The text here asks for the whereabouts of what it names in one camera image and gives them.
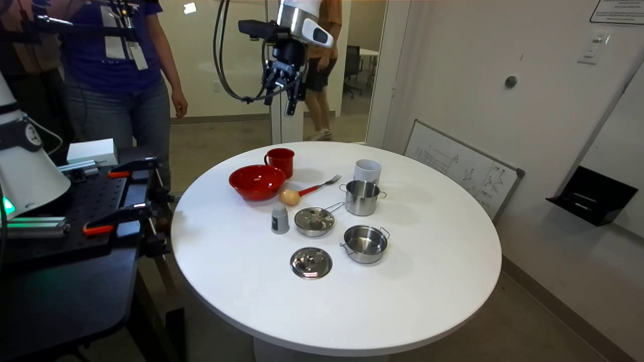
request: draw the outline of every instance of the black chair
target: black chair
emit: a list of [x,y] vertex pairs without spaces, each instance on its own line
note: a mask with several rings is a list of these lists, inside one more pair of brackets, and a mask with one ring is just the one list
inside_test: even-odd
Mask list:
[[356,92],[362,92],[356,76],[360,73],[360,46],[346,46],[346,61],[343,61],[343,92],[353,96]]

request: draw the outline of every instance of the red cup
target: red cup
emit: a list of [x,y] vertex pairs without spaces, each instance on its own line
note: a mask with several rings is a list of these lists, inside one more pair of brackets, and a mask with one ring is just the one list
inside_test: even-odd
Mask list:
[[289,149],[272,149],[263,154],[263,162],[281,169],[285,179],[293,175],[293,156],[295,152]]

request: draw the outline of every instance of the stainless steel bowl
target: stainless steel bowl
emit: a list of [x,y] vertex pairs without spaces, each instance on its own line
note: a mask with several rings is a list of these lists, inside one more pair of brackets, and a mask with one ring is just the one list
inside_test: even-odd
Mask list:
[[305,206],[295,213],[295,226],[305,237],[319,237],[333,226],[333,214],[328,208]]
[[389,244],[389,231],[369,225],[351,225],[343,231],[346,254],[356,262],[376,262]]

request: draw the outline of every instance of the person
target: person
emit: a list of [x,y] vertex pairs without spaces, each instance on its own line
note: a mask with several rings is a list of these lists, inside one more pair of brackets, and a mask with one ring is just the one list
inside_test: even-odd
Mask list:
[[314,122],[316,135],[311,141],[330,141],[330,108],[325,99],[328,76],[338,60],[338,35],[341,27],[341,0],[322,0],[317,24],[333,35],[331,48],[307,46],[307,73],[304,79],[305,108]]
[[185,117],[186,101],[158,11],[156,0],[84,1],[71,14],[83,30],[63,32],[61,49],[76,138],[114,138],[117,152],[133,144],[149,149],[170,186],[169,101],[176,119]]

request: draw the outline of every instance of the jeans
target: jeans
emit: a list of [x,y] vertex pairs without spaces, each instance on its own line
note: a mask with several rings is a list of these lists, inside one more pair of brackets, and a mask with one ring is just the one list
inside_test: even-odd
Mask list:
[[130,96],[109,96],[64,76],[64,96],[79,141],[114,138],[114,149],[142,146],[158,156],[164,186],[169,173],[169,94],[164,79]]

